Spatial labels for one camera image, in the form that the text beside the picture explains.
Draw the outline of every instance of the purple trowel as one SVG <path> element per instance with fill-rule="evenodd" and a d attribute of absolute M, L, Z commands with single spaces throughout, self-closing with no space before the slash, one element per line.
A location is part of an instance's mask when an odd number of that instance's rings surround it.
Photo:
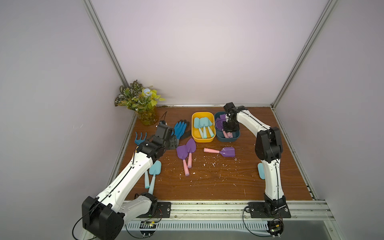
<path fill-rule="evenodd" d="M 182 145 L 176 148 L 177 156 L 183 160 L 184 172 L 186 176 L 189 176 L 189 170 L 185 159 L 188 157 L 188 150 L 186 145 Z"/>
<path fill-rule="evenodd" d="M 223 155 L 223 157 L 234 157 L 235 156 L 235 148 L 234 147 L 224 147 L 223 149 L 221 149 L 221 151 L 210 149 L 210 148 L 204 148 L 204 152 L 220 153 L 221 155 Z"/>
<path fill-rule="evenodd" d="M 193 138 L 189 139 L 187 144 L 187 151 L 189 152 L 189 157 L 188 157 L 188 168 L 192 167 L 192 153 L 196 151 L 196 142 Z"/>

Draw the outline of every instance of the potted plant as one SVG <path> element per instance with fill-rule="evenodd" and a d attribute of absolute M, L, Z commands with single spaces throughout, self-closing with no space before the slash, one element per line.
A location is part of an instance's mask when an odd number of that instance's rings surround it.
<path fill-rule="evenodd" d="M 155 89 L 143 88 L 136 80 L 127 88 L 121 86 L 120 92 L 115 100 L 115 106 L 127 106 L 128 109 L 134 110 L 142 124 L 146 126 L 158 121 L 156 104 L 157 101 L 165 99 L 157 95 Z"/>

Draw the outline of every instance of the glass vase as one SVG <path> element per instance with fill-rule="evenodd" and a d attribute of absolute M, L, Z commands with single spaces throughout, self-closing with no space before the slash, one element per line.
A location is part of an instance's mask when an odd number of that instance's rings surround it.
<path fill-rule="evenodd" d="M 145 126 L 150 126 L 158 122 L 156 106 L 148 111 L 136 112 L 136 116 Z"/>

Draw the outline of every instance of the pink handle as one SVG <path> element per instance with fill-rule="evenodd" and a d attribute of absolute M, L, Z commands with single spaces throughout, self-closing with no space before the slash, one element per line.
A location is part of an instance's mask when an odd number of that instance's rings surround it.
<path fill-rule="evenodd" d="M 184 172 L 185 172 L 185 175 L 186 175 L 186 176 L 189 176 L 189 170 L 188 170 L 187 162 L 185 161 L 185 159 L 183 160 L 183 165 L 184 165 Z"/>
<path fill-rule="evenodd" d="M 223 134 L 225 138 L 229 138 L 228 134 L 223 130 Z"/>
<path fill-rule="evenodd" d="M 214 150 L 214 149 L 210 149 L 210 148 L 204 148 L 204 152 L 220 153 L 219 150 Z"/>
<path fill-rule="evenodd" d="M 188 157 L 188 168 L 191 168 L 191 167 L 192 167 L 192 153 L 190 152 Z"/>

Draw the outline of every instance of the metal mounting plate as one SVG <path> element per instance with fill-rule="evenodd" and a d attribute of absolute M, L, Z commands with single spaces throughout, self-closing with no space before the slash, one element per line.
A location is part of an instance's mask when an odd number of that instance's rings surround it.
<path fill-rule="evenodd" d="M 157 211 L 155 216 L 153 218 L 169 218 L 170 217 L 170 211 L 171 211 L 171 202 L 158 202 L 157 203 L 157 208 L 161 210 L 160 211 Z M 142 214 L 140 216 L 138 216 L 137 218 L 150 218 L 152 216 L 150 216 L 149 214 Z"/>
<path fill-rule="evenodd" d="M 254 211 L 251 211 L 251 218 L 291 218 L 291 213 L 289 212 L 288 205 L 279 209 L 277 213 L 273 216 L 268 216 L 264 212 L 264 202 L 249 202 L 248 205 L 254 209 Z"/>

